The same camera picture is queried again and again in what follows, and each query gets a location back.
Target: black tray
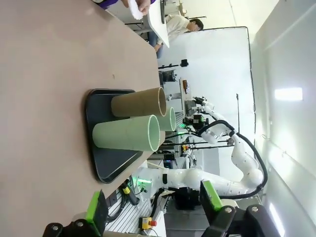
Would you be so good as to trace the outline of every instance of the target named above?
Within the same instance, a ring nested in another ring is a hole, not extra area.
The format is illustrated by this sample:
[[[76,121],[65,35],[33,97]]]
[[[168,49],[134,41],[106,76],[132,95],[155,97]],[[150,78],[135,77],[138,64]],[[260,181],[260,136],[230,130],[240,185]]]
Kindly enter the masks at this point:
[[[111,100],[113,97],[135,92],[134,90],[91,90],[85,99],[85,122],[90,157],[97,179],[102,183],[115,180],[127,167],[137,160],[143,152],[98,148],[92,139],[92,130],[97,123],[128,118],[118,118],[112,114]]]

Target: green light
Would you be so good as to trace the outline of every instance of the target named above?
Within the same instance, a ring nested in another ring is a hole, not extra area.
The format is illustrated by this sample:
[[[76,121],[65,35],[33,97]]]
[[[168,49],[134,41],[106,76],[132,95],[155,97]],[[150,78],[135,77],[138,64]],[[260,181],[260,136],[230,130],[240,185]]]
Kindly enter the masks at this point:
[[[152,182],[146,179],[139,179],[138,180],[139,183],[146,183],[146,184],[151,184]]]

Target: desk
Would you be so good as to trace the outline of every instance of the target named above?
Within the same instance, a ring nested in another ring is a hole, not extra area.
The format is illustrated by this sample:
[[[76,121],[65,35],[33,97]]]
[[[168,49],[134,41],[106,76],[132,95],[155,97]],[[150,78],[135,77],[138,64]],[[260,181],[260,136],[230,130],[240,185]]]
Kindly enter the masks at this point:
[[[92,88],[158,87],[158,64],[149,44],[89,0],[5,0],[0,20],[1,236],[39,237],[85,212],[94,191],[111,194],[151,155],[113,183],[97,182],[83,101]]]
[[[151,4],[147,16],[144,16],[144,29],[135,31],[138,34],[154,31],[162,40],[163,44],[169,48],[169,37],[166,23],[161,22],[160,0]]]

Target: light green tube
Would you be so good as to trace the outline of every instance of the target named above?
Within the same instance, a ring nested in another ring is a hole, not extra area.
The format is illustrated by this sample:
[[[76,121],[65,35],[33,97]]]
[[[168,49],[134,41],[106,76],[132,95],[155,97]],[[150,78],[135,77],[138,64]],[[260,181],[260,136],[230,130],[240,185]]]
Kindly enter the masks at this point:
[[[128,118],[98,123],[92,138],[99,148],[154,152],[159,147],[160,128],[155,115]]]
[[[171,132],[176,130],[176,113],[173,107],[167,109],[165,116],[157,116],[157,119],[161,131]]]

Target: white cloth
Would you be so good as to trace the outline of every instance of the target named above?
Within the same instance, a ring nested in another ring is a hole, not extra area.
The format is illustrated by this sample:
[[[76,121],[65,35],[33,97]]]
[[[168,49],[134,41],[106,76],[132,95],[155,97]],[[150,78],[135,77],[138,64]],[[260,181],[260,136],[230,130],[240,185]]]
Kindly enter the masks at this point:
[[[186,32],[189,20],[181,15],[168,15],[166,17],[167,31],[169,41],[174,40],[178,35]],[[158,39],[157,44],[162,44],[162,40]]]
[[[143,18],[143,13],[138,9],[136,0],[128,0],[129,10],[136,20]]]

